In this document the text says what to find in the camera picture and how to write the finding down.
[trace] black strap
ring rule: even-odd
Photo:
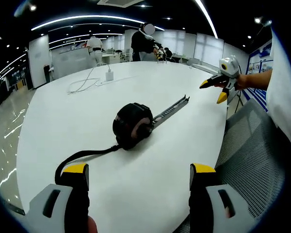
[[[55,172],[55,184],[58,184],[60,182],[60,175],[62,173],[63,168],[65,167],[67,163],[76,159],[80,159],[85,156],[89,156],[89,155],[107,154],[113,151],[117,151],[120,148],[121,148],[120,145],[116,145],[106,150],[82,150],[71,155],[69,158],[67,158],[57,167],[56,172]]]

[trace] tape measure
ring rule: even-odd
[[[89,155],[110,153],[120,148],[125,150],[133,148],[141,140],[149,137],[154,129],[183,108],[189,102],[189,99],[190,97],[186,98],[186,96],[184,96],[156,117],[153,117],[151,110],[143,104],[129,103],[125,105],[117,113],[113,121],[113,132],[116,136],[118,145],[106,150],[83,150],[73,154],[57,167],[55,172],[55,183],[60,183],[60,176],[63,168],[67,163],[73,160]]]

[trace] person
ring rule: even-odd
[[[152,24],[145,23],[141,24],[139,31],[132,36],[131,48],[133,49],[132,60],[134,62],[141,61],[141,58],[145,57],[146,54],[154,53],[156,55],[158,50],[154,47],[155,45],[162,49],[162,45],[150,35],[154,31],[155,28]]]
[[[257,88],[266,90],[268,114],[291,142],[291,66],[276,34],[273,33],[273,69],[263,73],[239,75],[238,90]],[[225,87],[226,83],[217,85]]]
[[[88,52],[93,60],[93,66],[102,62],[102,42],[99,38],[92,36],[86,44]]]
[[[173,53],[169,50],[169,48],[164,48],[166,53],[166,58],[170,59],[173,56]]]

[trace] desk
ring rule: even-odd
[[[104,79],[107,69],[95,68],[90,78]],[[89,216],[98,232],[172,232],[189,214],[190,164],[216,164],[226,122],[226,102],[216,104],[222,90],[199,89],[211,74],[177,63],[129,62],[111,69],[122,80],[68,95],[68,85],[85,79],[88,69],[36,90],[17,149],[24,211],[54,183],[61,161],[116,145],[112,123],[124,105],[145,104],[155,116],[186,94],[189,103],[132,150],[83,160],[89,164]]]
[[[102,62],[107,64],[116,64],[120,63],[120,55],[119,54],[103,54],[102,55]]]

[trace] ceiling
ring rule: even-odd
[[[36,10],[32,12],[27,7],[19,17],[14,17],[17,7],[23,2],[36,5]],[[27,0],[7,3],[1,0],[0,71],[8,64],[7,61],[11,62],[23,55],[24,48],[28,47],[29,42],[42,33],[49,34],[51,42],[65,37],[88,34],[89,30],[92,31],[91,33],[124,33],[131,28],[130,26],[139,26],[135,22],[117,19],[88,18],[57,22],[31,31],[34,26],[63,17],[94,14],[120,16],[151,22],[164,29],[185,28],[187,33],[213,35],[207,19],[194,0],[145,0],[128,8],[102,6],[97,5],[97,2],[98,0]],[[263,27],[254,22],[255,17],[267,18],[265,14],[267,7],[262,3],[256,4],[257,7],[249,5],[245,7],[239,0],[226,2],[203,0],[202,2],[213,21],[218,37],[225,42],[251,53],[272,38],[270,27]],[[151,7],[140,7],[142,4]],[[15,62],[15,66],[20,64],[20,61]]]

